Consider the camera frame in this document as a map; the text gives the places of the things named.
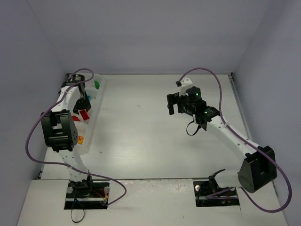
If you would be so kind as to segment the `red oval lego brick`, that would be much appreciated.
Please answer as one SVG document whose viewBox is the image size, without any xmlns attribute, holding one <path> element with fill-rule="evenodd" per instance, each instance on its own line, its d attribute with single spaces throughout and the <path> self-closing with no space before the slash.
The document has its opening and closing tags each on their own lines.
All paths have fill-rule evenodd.
<svg viewBox="0 0 301 226">
<path fill-rule="evenodd" d="M 80 121 L 80 118 L 79 118 L 78 116 L 75 116 L 75 115 L 72 116 L 72 119 L 73 119 L 74 121 Z"/>
</svg>

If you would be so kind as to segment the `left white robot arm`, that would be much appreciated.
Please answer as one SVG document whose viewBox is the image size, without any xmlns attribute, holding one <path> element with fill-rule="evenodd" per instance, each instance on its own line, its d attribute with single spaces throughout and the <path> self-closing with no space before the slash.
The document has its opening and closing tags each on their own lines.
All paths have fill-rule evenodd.
<svg viewBox="0 0 301 226">
<path fill-rule="evenodd" d="M 67 193 L 73 197 L 88 197 L 93 190 L 93 180 L 84 165 L 78 149 L 79 135 L 73 116 L 89 119 L 90 101 L 85 91 L 85 76 L 71 75 L 63 83 L 58 99 L 41 120 L 45 143 L 60 155 L 70 174 Z"/>
</svg>

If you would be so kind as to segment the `red curved lego brick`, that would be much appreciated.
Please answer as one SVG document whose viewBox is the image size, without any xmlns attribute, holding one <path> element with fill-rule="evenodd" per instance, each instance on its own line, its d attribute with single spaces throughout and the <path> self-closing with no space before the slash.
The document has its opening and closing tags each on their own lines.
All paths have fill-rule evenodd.
<svg viewBox="0 0 301 226">
<path fill-rule="evenodd" d="M 81 111 L 79 112 L 79 114 L 81 115 L 83 121 L 87 121 L 87 120 L 90 119 L 90 116 L 89 116 L 89 114 L 87 113 L 87 111 L 86 111 L 85 109 L 84 109 L 84 110 L 81 110 Z"/>
</svg>

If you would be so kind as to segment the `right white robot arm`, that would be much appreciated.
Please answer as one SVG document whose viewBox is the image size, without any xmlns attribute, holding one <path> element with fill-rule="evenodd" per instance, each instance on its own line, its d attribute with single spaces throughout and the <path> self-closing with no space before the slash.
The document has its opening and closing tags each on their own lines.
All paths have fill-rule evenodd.
<svg viewBox="0 0 301 226">
<path fill-rule="evenodd" d="M 168 94 L 167 107 L 170 115 L 174 114 L 175 105 L 178 113 L 191 116 L 199 129 L 214 135 L 241 163 L 239 171 L 221 169 L 210 175 L 208 179 L 213 191 L 240 186 L 254 193 L 277 178 L 277 168 L 272 163 L 275 160 L 274 150 L 269 146 L 261 147 L 236 131 L 231 132 L 222 121 L 220 112 L 202 99 L 200 88 L 193 86 L 184 95 Z"/>
</svg>

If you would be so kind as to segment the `yellow round patterned lego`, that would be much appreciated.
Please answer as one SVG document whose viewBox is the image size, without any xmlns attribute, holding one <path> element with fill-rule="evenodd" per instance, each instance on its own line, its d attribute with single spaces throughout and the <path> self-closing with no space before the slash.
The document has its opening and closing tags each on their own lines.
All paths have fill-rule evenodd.
<svg viewBox="0 0 301 226">
<path fill-rule="evenodd" d="M 83 136 L 78 136 L 78 143 L 80 144 L 80 145 L 82 145 L 83 144 L 83 141 L 84 141 L 84 137 Z"/>
</svg>

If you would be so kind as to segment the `green curved lego top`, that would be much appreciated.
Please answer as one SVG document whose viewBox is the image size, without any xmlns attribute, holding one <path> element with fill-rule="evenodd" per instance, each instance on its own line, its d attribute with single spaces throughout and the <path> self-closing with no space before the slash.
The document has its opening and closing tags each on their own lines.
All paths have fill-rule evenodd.
<svg viewBox="0 0 301 226">
<path fill-rule="evenodd" d="M 96 89 L 100 88 L 100 83 L 98 81 L 96 81 L 96 80 L 94 80 L 94 85 L 95 85 Z"/>
</svg>

